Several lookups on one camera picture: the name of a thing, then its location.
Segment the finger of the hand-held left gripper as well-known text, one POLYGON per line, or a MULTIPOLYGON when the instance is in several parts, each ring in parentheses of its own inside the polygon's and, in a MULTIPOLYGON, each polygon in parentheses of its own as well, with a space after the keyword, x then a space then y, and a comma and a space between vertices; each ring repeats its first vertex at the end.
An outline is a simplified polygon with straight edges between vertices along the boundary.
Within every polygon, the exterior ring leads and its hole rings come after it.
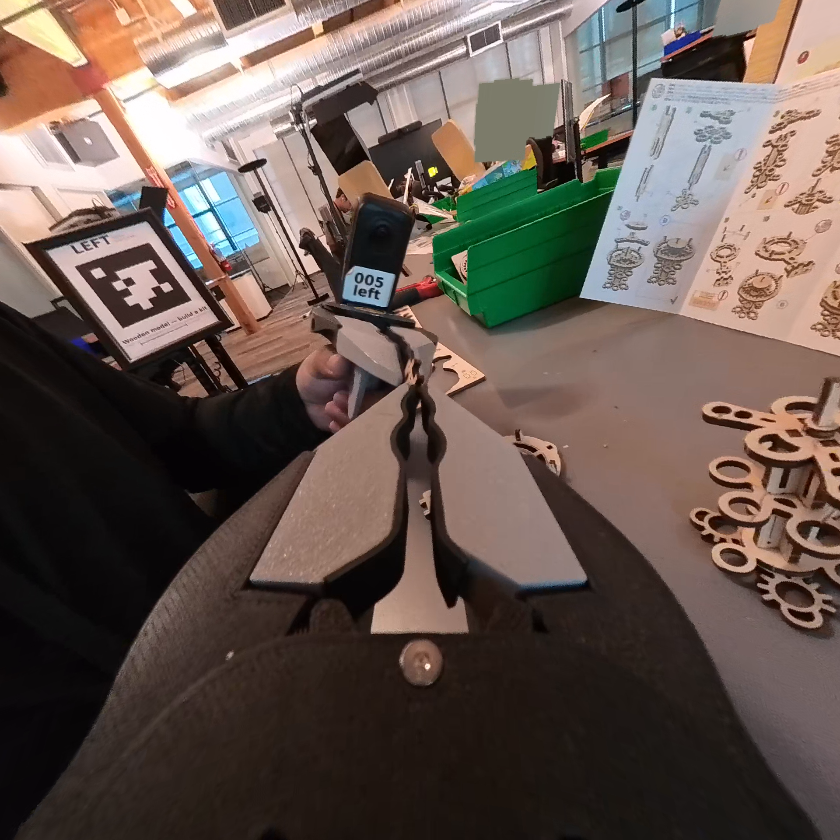
POLYGON ((399 331, 400 384, 427 384, 434 368, 437 339, 423 330, 399 331))
POLYGON ((404 382, 405 362, 396 328, 408 318, 366 308, 313 308, 310 329, 329 339, 335 351, 356 368, 388 385, 404 382))

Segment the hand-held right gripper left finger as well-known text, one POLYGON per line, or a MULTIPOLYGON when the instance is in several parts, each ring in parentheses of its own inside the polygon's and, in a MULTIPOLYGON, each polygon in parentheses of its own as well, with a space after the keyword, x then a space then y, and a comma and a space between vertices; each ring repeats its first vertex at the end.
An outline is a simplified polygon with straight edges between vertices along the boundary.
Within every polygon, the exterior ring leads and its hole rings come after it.
POLYGON ((417 388, 399 385, 321 445, 248 583, 336 600, 371 621, 406 566, 416 419, 417 388))

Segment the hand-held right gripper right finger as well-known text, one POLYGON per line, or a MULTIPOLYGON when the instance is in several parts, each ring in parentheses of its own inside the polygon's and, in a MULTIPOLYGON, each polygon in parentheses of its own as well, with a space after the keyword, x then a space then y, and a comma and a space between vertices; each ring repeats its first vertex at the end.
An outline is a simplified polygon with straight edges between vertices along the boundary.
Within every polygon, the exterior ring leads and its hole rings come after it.
POLYGON ((438 389, 423 386, 419 395, 434 568, 447 605, 490 607, 587 586, 530 470, 542 464, 438 389))

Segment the person's left forearm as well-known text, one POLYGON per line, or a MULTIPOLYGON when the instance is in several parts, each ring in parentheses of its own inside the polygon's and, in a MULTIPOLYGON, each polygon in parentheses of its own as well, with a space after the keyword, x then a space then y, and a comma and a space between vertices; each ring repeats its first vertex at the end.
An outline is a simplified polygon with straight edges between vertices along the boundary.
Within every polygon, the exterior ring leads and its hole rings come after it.
POLYGON ((147 496, 257 490, 329 436, 313 426, 296 387, 299 364, 243 390, 204 398, 90 363, 124 454, 114 468, 147 496))

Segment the person's left hand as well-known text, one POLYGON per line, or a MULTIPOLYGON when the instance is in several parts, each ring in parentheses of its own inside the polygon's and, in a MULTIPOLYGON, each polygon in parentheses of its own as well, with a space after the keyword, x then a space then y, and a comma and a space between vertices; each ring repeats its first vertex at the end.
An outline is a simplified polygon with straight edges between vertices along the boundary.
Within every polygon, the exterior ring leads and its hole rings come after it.
POLYGON ((309 420, 323 432, 345 427, 354 366, 330 347, 315 350, 300 363, 296 387, 309 420))

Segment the wooden offcut sheet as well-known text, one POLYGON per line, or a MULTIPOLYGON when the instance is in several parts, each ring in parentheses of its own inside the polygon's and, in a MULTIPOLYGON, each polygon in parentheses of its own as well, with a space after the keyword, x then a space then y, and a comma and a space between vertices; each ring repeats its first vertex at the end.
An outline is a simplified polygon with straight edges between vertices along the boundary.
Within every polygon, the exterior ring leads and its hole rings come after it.
POLYGON ((485 373, 443 344, 437 345, 433 359, 433 383, 448 396, 462 393, 487 380, 485 373))

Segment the black computer monitor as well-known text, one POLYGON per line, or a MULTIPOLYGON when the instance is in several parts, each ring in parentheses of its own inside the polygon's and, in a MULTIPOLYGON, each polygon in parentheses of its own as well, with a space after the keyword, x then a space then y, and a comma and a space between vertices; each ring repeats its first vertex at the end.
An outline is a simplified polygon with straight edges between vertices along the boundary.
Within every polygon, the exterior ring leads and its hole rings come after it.
POLYGON ((396 188, 408 172, 414 177, 421 176, 426 186, 455 183, 452 171, 432 139, 442 126, 441 119, 413 122, 382 135, 379 143, 369 147, 371 161, 386 186, 396 188))

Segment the black studio softbox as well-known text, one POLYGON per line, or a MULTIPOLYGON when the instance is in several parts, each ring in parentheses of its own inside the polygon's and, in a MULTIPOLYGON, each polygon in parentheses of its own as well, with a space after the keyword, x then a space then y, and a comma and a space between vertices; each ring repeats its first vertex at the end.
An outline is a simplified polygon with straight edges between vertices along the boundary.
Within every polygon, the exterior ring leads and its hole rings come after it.
POLYGON ((336 175, 371 159, 368 147, 350 122, 348 113, 363 104, 372 105, 377 90, 358 75, 350 74, 309 92, 304 110, 314 121, 311 135, 336 175))

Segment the black floor lamp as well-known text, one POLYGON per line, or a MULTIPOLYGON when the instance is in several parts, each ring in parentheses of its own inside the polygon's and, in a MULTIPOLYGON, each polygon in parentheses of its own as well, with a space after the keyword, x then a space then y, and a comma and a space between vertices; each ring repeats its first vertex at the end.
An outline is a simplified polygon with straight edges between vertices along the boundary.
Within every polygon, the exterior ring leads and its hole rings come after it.
POLYGON ((257 187, 252 190, 252 202, 255 209, 266 217, 267 224, 273 231, 273 235, 277 240, 278 252, 282 257, 277 257, 277 262, 283 265, 284 277, 286 278, 286 285, 289 287, 289 292, 295 290, 297 285, 297 270, 294 261, 294 254, 290 253, 288 248, 286 227, 282 218, 278 214, 277 207, 273 198, 273 193, 269 189, 269 185, 263 171, 266 167, 267 159, 256 156, 252 161, 248 161, 239 166, 238 172, 255 181, 257 187))

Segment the small green storage bin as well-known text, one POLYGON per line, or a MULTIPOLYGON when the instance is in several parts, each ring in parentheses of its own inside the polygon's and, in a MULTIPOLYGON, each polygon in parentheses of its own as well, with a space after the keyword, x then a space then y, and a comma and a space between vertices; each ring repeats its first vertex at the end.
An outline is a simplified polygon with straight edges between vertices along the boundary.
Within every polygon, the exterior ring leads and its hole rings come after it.
POLYGON ((458 196, 455 218, 460 224, 512 207, 538 194, 537 169, 531 168, 458 196))

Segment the large green storage bin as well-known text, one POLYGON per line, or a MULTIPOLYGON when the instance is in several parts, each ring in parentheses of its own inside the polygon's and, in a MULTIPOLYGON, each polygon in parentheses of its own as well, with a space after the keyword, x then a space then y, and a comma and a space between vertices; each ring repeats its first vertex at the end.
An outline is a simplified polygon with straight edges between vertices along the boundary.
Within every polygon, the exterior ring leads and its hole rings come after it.
POLYGON ((620 172, 618 167, 602 169, 588 182, 567 182, 436 234, 438 287, 488 329, 577 297, 620 172), (469 249, 465 284, 450 263, 464 249, 469 249))

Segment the framed marker sign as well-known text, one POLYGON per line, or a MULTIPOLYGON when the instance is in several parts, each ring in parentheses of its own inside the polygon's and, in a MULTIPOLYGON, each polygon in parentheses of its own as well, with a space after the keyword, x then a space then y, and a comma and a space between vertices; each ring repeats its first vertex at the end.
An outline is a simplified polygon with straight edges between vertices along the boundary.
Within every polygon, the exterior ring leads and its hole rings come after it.
POLYGON ((149 208, 24 247, 123 369, 233 325, 149 208))

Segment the person's dark clothing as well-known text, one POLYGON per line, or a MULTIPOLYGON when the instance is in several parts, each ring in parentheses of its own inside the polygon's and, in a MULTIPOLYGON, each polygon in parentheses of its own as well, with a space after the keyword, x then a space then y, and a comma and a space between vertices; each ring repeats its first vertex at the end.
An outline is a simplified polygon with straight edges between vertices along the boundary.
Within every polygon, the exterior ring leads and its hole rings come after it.
POLYGON ((98 715, 145 617, 212 530, 180 470, 198 401, 2 305, 2 838, 98 715))

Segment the folded assembly instruction sheet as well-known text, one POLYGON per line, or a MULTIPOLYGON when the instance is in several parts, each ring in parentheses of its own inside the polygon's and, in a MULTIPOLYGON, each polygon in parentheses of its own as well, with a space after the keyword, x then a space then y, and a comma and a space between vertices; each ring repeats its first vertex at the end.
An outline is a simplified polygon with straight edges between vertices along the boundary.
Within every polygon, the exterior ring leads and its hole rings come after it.
POLYGON ((839 3, 798 2, 772 81, 663 69, 580 296, 838 356, 839 3))

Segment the plywood board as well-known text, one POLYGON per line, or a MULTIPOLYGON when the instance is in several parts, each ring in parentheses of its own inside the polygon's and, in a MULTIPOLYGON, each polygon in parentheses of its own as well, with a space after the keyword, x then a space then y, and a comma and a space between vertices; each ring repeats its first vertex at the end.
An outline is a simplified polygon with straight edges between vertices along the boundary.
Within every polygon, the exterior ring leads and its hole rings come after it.
POLYGON ((775 17, 756 30, 743 82, 775 83, 801 1, 780 1, 775 17))

